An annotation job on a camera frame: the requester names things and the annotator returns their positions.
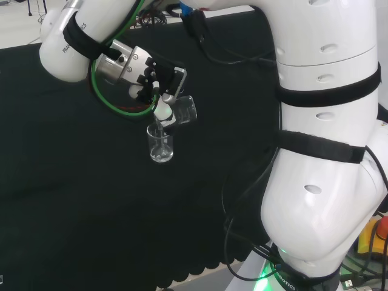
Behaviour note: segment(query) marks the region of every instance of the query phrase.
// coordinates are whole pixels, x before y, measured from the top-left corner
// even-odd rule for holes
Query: yellow object
[[[368,253],[369,251],[369,243],[370,237],[372,236],[372,229],[378,220],[371,219],[368,224],[364,227],[363,231],[360,233],[358,237],[358,250],[357,252],[362,255]],[[377,235],[375,235],[375,239],[373,240],[373,249],[372,253],[384,253],[384,243],[382,239],[380,239]]]

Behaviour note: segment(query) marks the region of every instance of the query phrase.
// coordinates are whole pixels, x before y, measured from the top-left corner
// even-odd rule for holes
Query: glass cup
[[[194,100],[191,96],[179,97],[171,108],[178,124],[189,123],[197,119]]]
[[[166,134],[157,123],[147,127],[150,157],[155,162],[168,162],[174,155],[173,137]]]

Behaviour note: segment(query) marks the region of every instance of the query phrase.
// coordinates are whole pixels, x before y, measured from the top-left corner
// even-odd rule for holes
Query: red button
[[[382,239],[385,239],[388,236],[388,216],[381,218],[377,227],[377,235]]]

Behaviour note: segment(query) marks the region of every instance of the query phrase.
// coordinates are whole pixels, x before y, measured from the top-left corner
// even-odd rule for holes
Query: velcro strap
[[[100,44],[84,33],[76,22],[76,14],[77,12],[73,14],[63,31],[66,42],[78,53],[88,59],[95,60],[98,59],[101,54],[104,54],[113,60],[117,60],[121,56],[121,52],[104,44]]]
[[[280,130],[276,138],[278,147],[282,149],[330,161],[359,164],[365,154],[364,147],[354,147],[301,132]]]
[[[368,96],[377,89],[380,83],[381,67],[379,63],[377,71],[372,76],[351,85],[319,91],[294,91],[282,88],[278,84],[276,97],[279,101],[295,107],[335,106]]]

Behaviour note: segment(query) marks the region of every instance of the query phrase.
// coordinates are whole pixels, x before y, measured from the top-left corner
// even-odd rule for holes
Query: green cable
[[[138,5],[138,8],[136,8],[135,10],[135,13],[132,15],[132,17],[129,19],[128,23],[122,28],[122,30],[120,32],[118,32],[117,35],[115,35],[108,43],[107,45],[109,45],[110,43],[112,43],[112,41],[116,38],[118,38],[119,36],[121,36],[130,26],[132,26],[133,22],[135,21],[136,19],[136,15],[139,13],[140,11],[140,8],[142,7],[144,3],[144,0],[141,0],[139,5]],[[126,111],[123,111],[123,110],[120,110],[119,108],[113,106],[111,103],[108,102],[108,100],[105,99],[105,97],[103,97],[103,95],[101,94],[101,92],[99,91],[98,89],[98,86],[97,86],[97,81],[96,81],[96,61],[93,61],[92,63],[92,71],[90,72],[91,76],[92,76],[92,86],[93,86],[93,89],[97,95],[97,97],[107,106],[109,107],[111,110],[113,110],[114,112],[116,113],[119,113],[121,115],[124,115],[124,116],[128,116],[128,117],[140,117],[140,116],[144,116],[144,115],[147,115],[149,114],[152,110],[153,110],[153,105],[155,105],[158,97],[155,95],[153,97],[153,100],[152,100],[152,104],[150,105],[150,107],[148,109],[146,109],[145,111],[142,111],[142,112],[137,112],[137,113],[131,113],[131,112],[126,112]]]
[[[145,0],[141,0],[139,5],[138,5],[138,8],[136,8],[135,10],[135,13],[132,15],[131,19],[129,19],[128,23],[122,28],[122,30],[120,30],[117,35],[115,35],[110,41],[108,41],[106,44],[111,44],[112,41],[114,41],[116,38],[118,38],[119,36],[121,36],[129,27],[132,26],[132,24],[134,23],[135,19],[136,19],[136,15],[139,14],[139,11],[141,9],[141,7],[143,6],[144,4],[144,1]]]
[[[138,113],[131,113],[131,112],[126,112],[126,111],[123,111],[123,110],[120,110],[119,108],[111,105],[111,103],[108,102],[108,100],[106,100],[103,95],[101,94],[101,92],[98,90],[98,87],[97,87],[97,81],[96,81],[96,75],[94,74],[95,72],[95,68],[96,68],[96,62],[93,61],[93,64],[92,64],[92,85],[93,85],[93,88],[95,89],[95,92],[98,96],[98,98],[107,106],[109,107],[110,109],[112,109],[113,111],[117,112],[117,113],[120,113],[122,115],[125,115],[125,116],[131,116],[131,117],[139,117],[139,116],[144,116],[148,113],[150,113],[153,109],[153,106],[152,105],[155,105],[155,102],[157,100],[157,96],[155,95],[153,97],[153,100],[152,100],[152,104],[151,106],[146,109],[145,111],[142,111],[142,112],[138,112]]]

